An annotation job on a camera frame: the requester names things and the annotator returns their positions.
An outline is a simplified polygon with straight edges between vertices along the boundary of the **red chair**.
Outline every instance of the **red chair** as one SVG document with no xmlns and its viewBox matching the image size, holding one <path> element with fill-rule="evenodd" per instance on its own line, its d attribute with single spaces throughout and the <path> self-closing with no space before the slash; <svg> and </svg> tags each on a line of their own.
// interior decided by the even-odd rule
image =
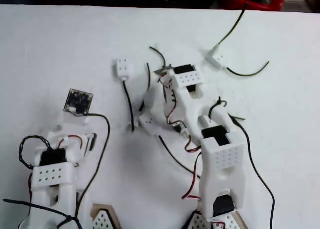
<svg viewBox="0 0 320 229">
<path fill-rule="evenodd" d="M 222 9 L 226 10 L 242 10 L 247 3 L 247 10 L 258 11 L 281 11 L 285 0 L 272 0 L 270 4 L 258 3 L 250 0 L 222 0 Z"/>
</svg>

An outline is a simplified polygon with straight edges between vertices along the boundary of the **perforated plastic part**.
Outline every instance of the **perforated plastic part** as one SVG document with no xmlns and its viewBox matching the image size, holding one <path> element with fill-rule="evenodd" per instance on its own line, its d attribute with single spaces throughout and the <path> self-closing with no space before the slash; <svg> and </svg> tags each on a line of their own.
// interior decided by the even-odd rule
<svg viewBox="0 0 320 229">
<path fill-rule="evenodd" d="M 172 79 L 172 86 L 173 86 L 173 89 L 176 90 L 181 87 L 188 87 L 188 86 L 200 84 L 203 82 L 204 80 L 201 73 L 195 70 L 195 71 L 174 75 Z"/>
<path fill-rule="evenodd" d="M 120 58 L 116 61 L 116 74 L 119 79 L 126 81 L 130 77 L 129 65 L 126 58 Z"/>
<path fill-rule="evenodd" d="M 229 66 L 228 61 L 219 50 L 219 45 L 216 45 L 211 51 L 209 51 L 205 56 L 205 59 L 217 69 L 224 70 Z"/>
<path fill-rule="evenodd" d="M 215 222 L 224 222 L 225 223 L 225 229 L 247 229 L 246 225 L 244 223 L 240 224 L 236 221 L 233 214 L 227 215 L 227 216 L 221 216 L 218 217 Z M 222 223 L 212 223 L 213 229 L 223 229 L 224 225 Z M 207 222 L 202 215 L 195 213 L 193 215 L 193 218 L 188 226 L 187 229 L 211 229 L 211 222 Z"/>
<path fill-rule="evenodd" d="M 113 229 L 113 225 L 105 210 L 101 210 L 93 221 L 93 229 Z"/>
<path fill-rule="evenodd" d="M 227 168 L 235 167 L 242 162 L 243 148 L 242 147 L 231 147 L 230 149 L 223 149 L 213 154 L 214 164 L 216 169 L 223 170 Z"/>
<path fill-rule="evenodd" d="M 75 168 L 69 162 L 35 167 L 32 175 L 32 188 L 72 184 L 75 177 Z"/>
<path fill-rule="evenodd" d="M 159 136 L 161 134 L 162 128 L 157 122 L 157 120 L 153 119 L 150 113 L 145 112 L 139 117 L 140 124 L 145 129 L 145 131 L 150 136 Z"/>
</svg>

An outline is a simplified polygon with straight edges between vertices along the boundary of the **black wire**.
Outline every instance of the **black wire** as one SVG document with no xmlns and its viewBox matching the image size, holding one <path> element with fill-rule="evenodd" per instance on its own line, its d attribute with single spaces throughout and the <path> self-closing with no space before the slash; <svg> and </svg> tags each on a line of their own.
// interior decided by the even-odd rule
<svg viewBox="0 0 320 229">
<path fill-rule="evenodd" d="M 78 214 L 79 214 L 79 210 L 80 210 L 80 206 L 81 206 L 81 202 L 83 201 L 89 187 L 91 186 L 92 182 L 94 181 L 94 179 L 96 178 L 97 174 L 98 174 L 98 171 L 100 169 L 100 165 L 101 165 L 101 162 L 102 162 L 102 159 L 104 157 L 104 154 L 105 154 L 105 151 L 106 151 L 106 148 L 107 148 L 107 145 L 108 145 L 108 142 L 109 142 L 109 138 L 110 138 L 110 133 L 111 133 L 111 126 L 110 126 L 110 122 L 108 120 L 108 118 L 105 116 L 105 115 L 102 115 L 102 114 L 95 114 L 95 113 L 89 113 L 89 114 L 80 114 L 80 115 L 77 115 L 77 114 L 74 114 L 72 112 L 70 112 L 72 115 L 74 115 L 75 117 L 101 117 L 103 119 L 105 119 L 107 125 L 108 125 L 108 134 L 107 134 L 107 137 L 106 137 L 106 140 L 105 140 L 105 143 L 104 143 L 104 146 L 103 146 L 103 150 L 102 150 L 102 153 L 101 153 L 101 156 L 100 156 L 100 159 L 99 159 L 99 162 L 98 162 L 98 165 L 96 167 L 96 170 L 95 170 L 95 173 L 93 175 L 93 177 L 91 178 L 90 182 L 88 183 L 88 185 L 86 186 L 86 188 L 84 189 L 79 201 L 77 202 L 77 205 L 76 205 L 76 209 L 75 209 L 75 217 L 77 218 L 78 217 Z"/>
<path fill-rule="evenodd" d="M 131 129 L 132 129 L 132 132 L 134 132 L 135 131 L 134 111 L 132 109 L 131 99 L 130 99 L 130 95 L 129 95 L 125 80 L 123 81 L 123 88 L 124 88 L 124 91 L 125 91 L 126 98 L 128 99 L 129 108 L 130 108 L 130 114 L 131 114 Z"/>
<path fill-rule="evenodd" d="M 31 173 L 31 174 L 30 174 L 30 176 L 29 176 L 29 180 L 28 180 L 29 201 L 30 201 L 30 203 L 32 202 L 32 191 L 31 191 L 32 176 L 33 176 L 33 173 Z M 28 213 L 28 216 L 30 215 L 30 213 L 31 213 L 31 206 L 29 207 L 29 213 Z"/>
<path fill-rule="evenodd" d="M 150 71 L 149 63 L 146 64 L 146 67 L 148 68 L 148 90 L 147 91 L 149 91 L 151 86 L 151 71 Z"/>
<path fill-rule="evenodd" d="M 175 160 L 176 163 L 178 163 L 182 168 L 184 168 L 185 170 L 187 170 L 188 172 L 190 172 L 192 175 L 194 174 L 194 172 L 192 170 L 190 170 L 189 168 L 187 168 L 185 165 L 183 165 L 170 151 L 170 149 L 168 148 L 167 144 L 165 143 L 164 139 L 162 138 L 162 136 L 159 135 L 159 139 L 162 143 L 162 145 L 164 146 L 164 148 L 166 149 L 166 151 L 170 154 L 170 156 Z"/>
<path fill-rule="evenodd" d="M 146 66 L 148 68 L 148 89 L 146 91 L 149 91 L 151 86 L 151 71 L 150 71 L 149 63 L 147 63 Z M 139 108 L 139 112 L 142 112 L 144 108 L 145 108 L 145 101 L 142 102 Z"/>
<path fill-rule="evenodd" d="M 229 67 L 227 67 L 226 69 L 231 72 L 232 74 L 236 75 L 236 76 L 239 76 L 239 77 L 253 77 L 255 75 L 258 75 L 259 73 L 261 73 L 268 65 L 269 65 L 270 61 L 268 61 L 260 70 L 258 70 L 257 72 L 255 73 L 252 73 L 252 74 L 239 74 L 233 70 L 231 70 Z"/>
<path fill-rule="evenodd" d="M 167 67 L 167 62 L 166 62 L 166 59 L 164 57 L 164 55 L 158 51 L 157 49 L 155 49 L 154 47 L 150 46 L 149 47 L 151 50 L 154 50 L 156 53 L 158 53 L 161 57 L 162 57 L 162 60 L 163 60 L 163 68 L 166 68 Z"/>
<path fill-rule="evenodd" d="M 69 223 L 71 221 L 75 221 L 76 225 L 78 226 L 79 229 L 83 229 L 83 227 L 81 226 L 80 222 L 79 222 L 79 219 L 76 218 L 76 217 L 72 217 L 71 215 L 67 215 L 67 214 L 64 214 L 63 212 L 61 211 L 58 211 L 58 210 L 54 210 L 54 209 L 51 209 L 51 208 L 48 208 L 48 207 L 45 207 L 45 206 L 42 206 L 42 205 L 37 205 L 37 204 L 32 204 L 32 203 L 29 203 L 29 202 L 26 202 L 26 201 L 22 201 L 22 200 L 10 200 L 10 199 L 4 199 L 3 200 L 5 203 L 11 203 L 11 204 L 16 204 L 16 205 L 23 205 L 23 206 L 28 206 L 28 207 L 32 207 L 32 208 L 37 208 L 37 209 L 40 209 L 40 210 L 44 210 L 44 211 L 48 211 L 48 212 L 51 212 L 51 213 L 56 213 L 58 215 L 61 215 L 63 217 L 65 217 L 65 220 L 62 222 L 62 223 Z"/>
<path fill-rule="evenodd" d="M 26 161 L 24 160 L 24 158 L 23 158 L 23 156 L 22 156 L 22 152 L 24 151 L 25 142 L 26 142 L 27 140 L 29 140 L 29 139 L 32 139 L 32 138 L 41 140 L 41 141 L 46 145 L 46 147 L 47 147 L 48 150 L 53 150 L 53 148 L 52 148 L 51 145 L 50 145 L 50 142 L 49 142 L 47 139 L 45 139 L 44 137 L 42 137 L 42 136 L 39 136 L 39 135 L 29 135 L 29 136 L 25 137 L 25 138 L 22 140 L 22 142 L 21 142 L 21 144 L 20 144 L 20 147 L 19 147 L 19 161 L 20 161 L 23 165 L 25 165 L 26 168 L 28 168 L 28 169 L 30 169 L 30 170 L 33 170 L 33 169 L 34 169 L 34 166 L 33 166 L 32 164 L 26 163 Z"/>
<path fill-rule="evenodd" d="M 250 145 L 250 138 L 249 138 L 248 133 L 246 132 L 244 127 L 234 117 L 232 117 L 231 115 L 229 115 L 229 116 L 230 116 L 231 120 L 233 121 L 233 123 L 243 131 L 243 133 L 246 137 L 247 144 L 248 144 L 249 158 L 250 158 L 250 162 L 252 164 L 252 167 L 253 167 L 256 175 L 258 176 L 258 178 L 260 179 L 260 181 L 262 182 L 262 184 L 268 190 L 268 192 L 270 193 L 270 195 L 272 197 L 272 209 L 271 209 L 271 215 L 270 215 L 270 229 L 273 229 L 274 212 L 275 212 L 275 206 L 276 206 L 275 196 L 272 193 L 272 191 L 270 190 L 270 188 L 268 187 L 268 185 L 265 183 L 265 181 L 262 179 L 262 177 L 260 176 L 260 174 L 255 166 L 255 163 L 254 163 L 254 160 L 253 160 L 252 154 L 251 154 L 251 145 Z"/>
<path fill-rule="evenodd" d="M 216 104 L 214 104 L 214 105 L 210 108 L 210 110 L 209 110 L 209 118 L 210 118 L 210 119 L 211 119 L 212 111 L 215 109 L 216 106 L 219 106 L 219 105 L 221 105 L 222 103 L 224 103 L 224 107 L 226 107 L 227 104 L 228 104 L 227 101 L 221 100 L 221 96 L 219 96 L 219 99 L 216 101 Z"/>
<path fill-rule="evenodd" d="M 28 179 L 28 189 L 29 189 L 29 202 L 31 203 L 32 202 L 32 191 L 31 191 L 31 179 L 32 179 L 32 173 L 30 173 L 30 175 L 29 175 L 29 179 Z M 29 212 L 28 212 L 28 215 L 26 216 L 26 217 L 28 217 L 28 216 L 30 216 L 30 213 L 31 213 L 31 206 L 29 207 Z M 21 226 L 21 224 L 22 223 L 24 223 L 24 221 L 25 221 L 26 219 L 24 219 L 22 222 L 20 222 L 20 224 L 18 225 L 18 229 L 20 229 L 20 226 Z"/>
<path fill-rule="evenodd" d="M 243 15 L 244 15 L 244 13 L 245 13 L 245 11 L 246 11 L 247 5 L 248 5 L 248 3 L 246 3 L 246 4 L 244 5 L 244 7 L 243 7 L 243 9 L 242 9 L 242 12 L 241 12 L 238 20 L 236 20 L 236 22 L 235 22 L 235 24 L 233 25 L 232 29 L 229 31 L 229 33 L 228 33 L 227 35 L 225 35 L 225 37 L 218 43 L 218 45 L 220 45 L 225 39 L 227 39 L 227 38 L 231 35 L 231 33 L 236 29 L 238 23 L 240 22 L 241 18 L 243 17 Z"/>
</svg>

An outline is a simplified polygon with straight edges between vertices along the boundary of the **wire connector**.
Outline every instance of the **wire connector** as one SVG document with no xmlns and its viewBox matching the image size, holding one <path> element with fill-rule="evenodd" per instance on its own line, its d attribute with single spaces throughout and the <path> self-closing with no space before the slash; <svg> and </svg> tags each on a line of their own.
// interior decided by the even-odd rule
<svg viewBox="0 0 320 229">
<path fill-rule="evenodd" d="M 130 77 L 130 67 L 126 58 L 119 58 L 116 61 L 116 75 L 121 81 L 126 81 Z"/>
<path fill-rule="evenodd" d="M 228 61 L 226 61 L 225 57 L 219 52 L 219 44 L 215 45 L 214 48 L 208 52 L 205 59 L 219 70 L 225 70 L 229 67 Z"/>
</svg>

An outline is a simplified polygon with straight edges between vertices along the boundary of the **white table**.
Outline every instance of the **white table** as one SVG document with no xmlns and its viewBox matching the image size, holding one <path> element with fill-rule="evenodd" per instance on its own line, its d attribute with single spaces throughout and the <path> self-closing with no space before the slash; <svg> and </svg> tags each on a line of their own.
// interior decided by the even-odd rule
<svg viewBox="0 0 320 229">
<path fill-rule="evenodd" d="M 63 109 L 70 88 L 94 94 L 92 113 L 106 115 L 111 139 L 90 188 L 93 200 L 113 205 L 124 229 L 178 229 L 196 208 L 181 200 L 192 177 L 142 129 L 128 131 L 130 114 L 112 61 L 127 56 L 135 66 L 127 82 L 135 111 L 147 88 L 145 63 L 161 58 L 173 66 L 198 64 L 228 111 L 247 120 L 256 166 L 276 198 L 274 228 L 313 228 L 319 214 L 320 15 L 247 11 L 225 41 L 233 69 L 258 76 L 238 78 L 217 71 L 203 55 L 232 27 L 239 11 L 132 9 L 74 6 L 0 6 L 0 198 L 28 200 L 28 171 L 18 161 L 27 135 L 42 134 Z M 92 175 L 107 128 L 94 119 L 97 149 L 83 174 Z M 195 157 L 184 140 L 166 132 L 173 153 L 190 168 Z M 25 147 L 27 160 L 33 146 Z M 268 229 L 271 197 L 245 158 L 247 189 L 240 210 L 252 229 Z M 0 228 L 15 228 L 28 208 L 0 204 Z"/>
</svg>

